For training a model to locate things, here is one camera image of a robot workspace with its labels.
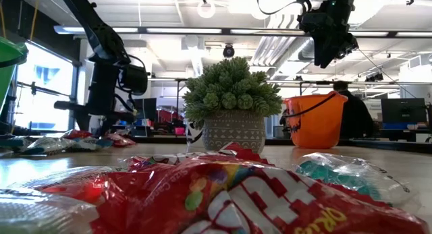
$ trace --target ceiling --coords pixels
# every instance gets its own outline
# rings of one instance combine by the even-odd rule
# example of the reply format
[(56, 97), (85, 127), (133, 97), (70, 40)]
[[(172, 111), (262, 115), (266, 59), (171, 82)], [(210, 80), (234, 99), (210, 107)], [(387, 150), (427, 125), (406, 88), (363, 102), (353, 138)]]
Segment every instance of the ceiling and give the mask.
[[(35, 4), (36, 0), (25, 0)], [(188, 27), (231, 27), (231, 28), (262, 28), (267, 27), (270, 19), (257, 14), (251, 15), (256, 9), (253, 0), (208, 0), (215, 4), (215, 15), (202, 18), (197, 12), (201, 0), (89, 0), (97, 4), (96, 11), (100, 17), (111, 26), (188, 26)], [(432, 0), (415, 0), (412, 5), (406, 5), (406, 0), (362, 0), (352, 17), (357, 18), (371, 6), (378, 5), (377, 12), (370, 18), (360, 22), (358, 29), (367, 30), (432, 30)], [(47, 14), (64, 26), (79, 26), (62, 0), (40, 0), (40, 11)], [(142, 39), (147, 41), (155, 57), (163, 64), (159, 71), (186, 71), (192, 66), (191, 54), (181, 50), (181, 36), (161, 35), (126, 35), (124, 40)], [(251, 58), (262, 41), (261, 37), (251, 36), (205, 36), (205, 50), (200, 53), (202, 63), (209, 65), (223, 59), (222, 50), (225, 43), (234, 44), (236, 55)], [(375, 65), (382, 68), (394, 79), (397, 79), (399, 66), (407, 58), (417, 53), (432, 51), (432, 40), (427, 39), (358, 39), (360, 49)], [(338, 61), (326, 69), (320, 69), (313, 64), (307, 65), (307, 73), (302, 74), (304, 80), (354, 80), (358, 74), (374, 68), (374, 64), (362, 53), (355, 52), (343, 61)], [(291, 76), (296, 72), (289, 71)], [(277, 71), (284, 76), (286, 71)]]

